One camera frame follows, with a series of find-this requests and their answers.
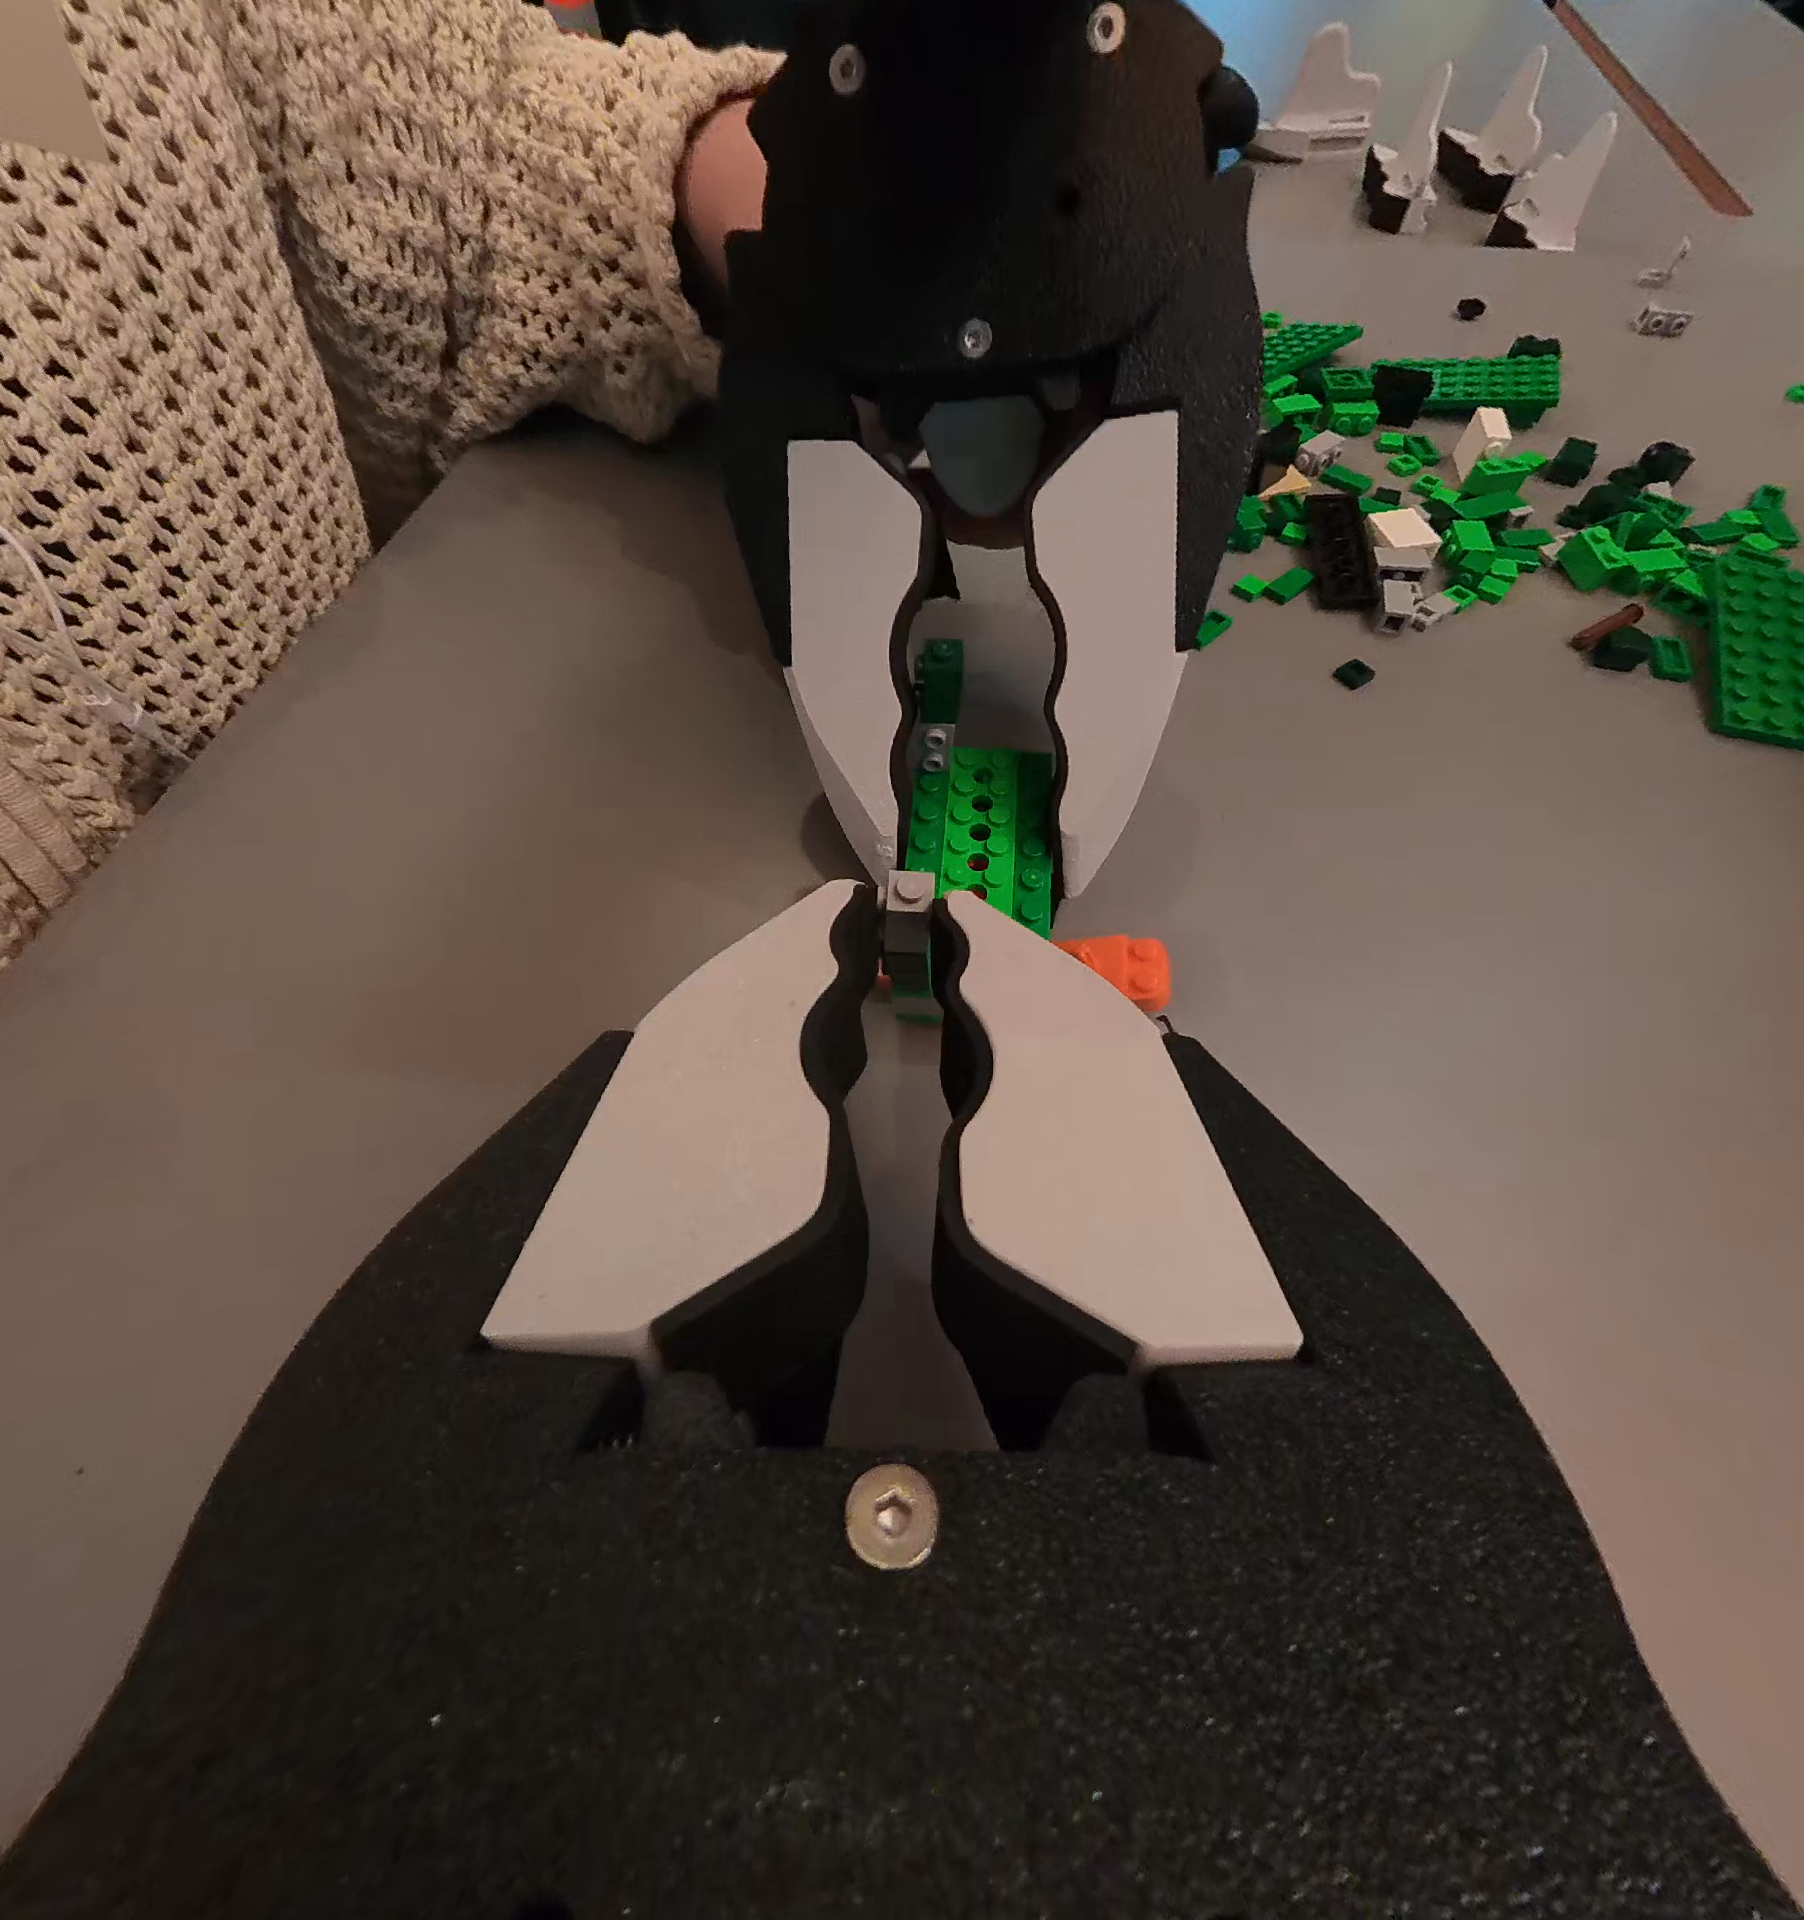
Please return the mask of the brown strip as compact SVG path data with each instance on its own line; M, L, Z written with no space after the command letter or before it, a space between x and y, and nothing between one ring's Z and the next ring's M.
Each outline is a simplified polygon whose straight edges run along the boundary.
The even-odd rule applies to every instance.
M1548 0L1558 38L1587 53L1587 71L1615 92L1615 104L1648 131L1670 171L1730 220L1748 220L1757 204L1692 144L1692 131L1638 86L1638 71L1596 38L1577 0Z

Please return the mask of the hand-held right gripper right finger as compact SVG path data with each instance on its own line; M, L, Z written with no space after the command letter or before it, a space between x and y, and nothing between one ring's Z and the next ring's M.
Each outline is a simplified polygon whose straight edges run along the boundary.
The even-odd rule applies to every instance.
M1298 1307L1151 1011L976 897L939 898L927 979L952 1110L927 1304L976 1399L1298 1357Z

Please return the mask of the person's knitted sweater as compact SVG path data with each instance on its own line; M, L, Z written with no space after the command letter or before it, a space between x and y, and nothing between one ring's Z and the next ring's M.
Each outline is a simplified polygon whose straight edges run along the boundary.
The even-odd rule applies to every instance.
M0 138L0 974L368 563L201 5L62 5L103 157Z

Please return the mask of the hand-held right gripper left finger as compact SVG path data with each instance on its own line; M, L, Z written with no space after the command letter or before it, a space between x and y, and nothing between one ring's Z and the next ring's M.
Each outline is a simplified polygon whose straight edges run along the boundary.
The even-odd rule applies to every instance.
M634 1026L485 1346L708 1376L736 1407L833 1407L870 1295L844 1134L870 994L870 881L809 888L677 979Z

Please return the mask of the green lego build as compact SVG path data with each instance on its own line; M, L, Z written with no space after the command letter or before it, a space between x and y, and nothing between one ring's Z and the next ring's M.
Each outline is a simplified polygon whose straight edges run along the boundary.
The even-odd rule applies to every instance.
M908 801L900 870L939 877L946 897L976 897L1033 933L1056 933L1056 754L997 748L961 726L961 645L927 640L908 666L919 732L908 732ZM939 1026L927 994L927 915L878 915L878 979L908 1026Z

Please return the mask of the pile of loose lego pieces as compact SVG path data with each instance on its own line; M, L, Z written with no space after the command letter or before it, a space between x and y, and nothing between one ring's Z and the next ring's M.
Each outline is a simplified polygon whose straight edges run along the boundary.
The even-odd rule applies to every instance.
M1220 567L1196 645L1292 600L1410 640L1548 577L1609 593L1558 640L1580 666L1700 689L1715 732L1804 754L1804 529L1780 483L1692 515L1670 440L1609 471L1596 440L1529 447L1558 401L1554 331L1441 362L1351 346L1357 324L1263 309L1263 465L1227 555L1277 567Z

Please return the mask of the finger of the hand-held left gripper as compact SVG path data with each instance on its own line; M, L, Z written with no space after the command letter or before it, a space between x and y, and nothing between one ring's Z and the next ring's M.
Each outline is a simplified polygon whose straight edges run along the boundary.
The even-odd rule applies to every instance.
M1182 699L1182 418L1094 426L1033 494L1033 593L1056 614L1056 842L1079 897L1123 842Z
M789 483L789 706L820 789L870 870L886 881L900 842L896 748L900 650L927 567L927 499L844 440L796 440Z

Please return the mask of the orange brick separator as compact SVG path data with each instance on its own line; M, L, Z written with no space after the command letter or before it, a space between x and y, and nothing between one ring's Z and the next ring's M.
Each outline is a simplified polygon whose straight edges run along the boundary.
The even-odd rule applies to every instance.
M1056 933L1075 961L1086 961L1100 986L1118 986L1135 1011L1175 1006L1175 956L1156 933Z

